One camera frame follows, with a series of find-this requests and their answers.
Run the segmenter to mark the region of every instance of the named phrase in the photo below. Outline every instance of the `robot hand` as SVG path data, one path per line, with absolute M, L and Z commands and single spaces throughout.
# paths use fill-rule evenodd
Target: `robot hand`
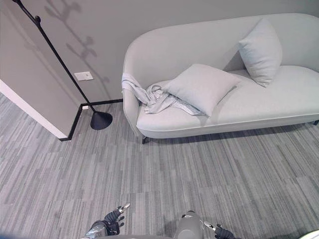
M 229 230 L 222 228 L 222 225 L 220 224 L 217 224 L 217 227 L 215 228 L 212 224 L 205 221 L 204 225 L 212 229 L 213 231 L 215 231 L 216 233 L 215 237 L 217 239 L 240 239 L 240 238 L 236 238 L 234 234 L 230 232 Z
M 118 235 L 120 233 L 120 227 L 124 223 L 119 224 L 119 221 L 124 219 L 119 216 L 130 206 L 129 203 L 125 204 L 123 207 L 117 207 L 112 212 L 108 213 L 104 220 L 96 221 L 90 228 L 90 230 L 84 235 L 82 239 L 94 239 L 105 236 Z

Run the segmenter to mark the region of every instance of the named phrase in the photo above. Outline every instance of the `crumpled fabric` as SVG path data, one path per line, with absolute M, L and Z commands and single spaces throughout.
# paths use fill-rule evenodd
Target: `crumpled fabric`
M 189 103 L 162 90 L 161 86 L 153 84 L 146 90 L 141 87 L 138 81 L 130 74 L 123 73 L 122 88 L 133 92 L 135 97 L 146 105 L 145 114 L 156 114 L 167 107 L 175 107 L 184 110 L 190 115 L 204 115 L 203 112 Z

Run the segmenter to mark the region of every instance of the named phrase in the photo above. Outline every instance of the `throw pillow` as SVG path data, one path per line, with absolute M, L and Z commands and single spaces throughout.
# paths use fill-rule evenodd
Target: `throw pillow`
M 237 77 L 225 71 L 193 64 L 163 90 L 211 116 L 218 102 L 239 82 Z
M 268 20 L 261 19 L 248 36 L 239 41 L 239 52 L 251 78 L 267 87 L 283 58 L 280 41 Z

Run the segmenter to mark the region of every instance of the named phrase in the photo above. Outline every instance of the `gray sofa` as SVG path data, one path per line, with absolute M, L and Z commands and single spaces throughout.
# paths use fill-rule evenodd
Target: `gray sofa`
M 244 69 L 237 43 L 261 19 L 274 27 L 283 60 L 272 83 L 256 84 Z M 193 63 L 209 65 L 242 81 L 211 117 L 177 108 L 145 114 L 145 105 L 123 89 L 125 116 L 136 136 L 185 137 L 311 122 L 319 119 L 319 18 L 283 13 L 198 22 L 152 30 L 129 46 L 124 73 L 143 88 L 165 85 Z

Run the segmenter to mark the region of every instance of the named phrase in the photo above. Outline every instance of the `sofa leg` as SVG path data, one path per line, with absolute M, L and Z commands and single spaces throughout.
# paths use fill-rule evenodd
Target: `sofa leg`
M 147 138 L 148 138 L 148 137 L 146 137 L 146 136 L 143 137 L 143 139 L 142 139 L 142 144 L 145 144 L 145 143 L 146 143 Z

